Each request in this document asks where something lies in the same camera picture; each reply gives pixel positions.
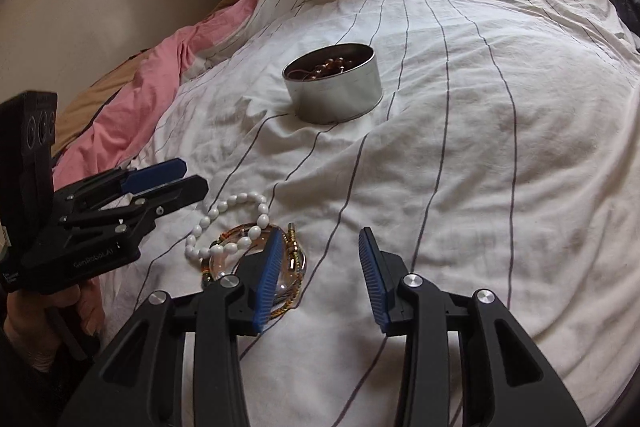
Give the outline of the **person left hand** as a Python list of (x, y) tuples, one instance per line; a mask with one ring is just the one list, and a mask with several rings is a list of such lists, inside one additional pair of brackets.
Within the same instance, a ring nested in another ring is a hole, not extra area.
[(101, 332), (105, 321), (100, 280), (97, 277), (51, 295), (14, 291), (6, 297), (3, 330), (11, 345), (40, 372), (53, 364), (62, 340), (47, 318), (53, 309), (73, 308), (82, 332), (93, 336)]

